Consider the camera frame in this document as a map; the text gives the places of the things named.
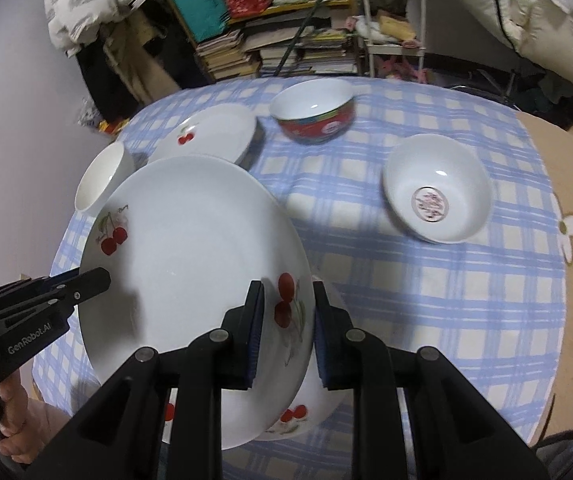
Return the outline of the person's left hand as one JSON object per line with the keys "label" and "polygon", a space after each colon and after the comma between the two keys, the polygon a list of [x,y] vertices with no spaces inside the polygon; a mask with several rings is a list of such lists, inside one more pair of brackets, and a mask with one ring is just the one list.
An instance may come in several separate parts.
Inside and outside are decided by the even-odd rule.
{"label": "person's left hand", "polygon": [[35,459],[35,451],[27,427],[28,395],[18,370],[0,384],[0,401],[3,408],[0,453],[14,463],[28,465]]}

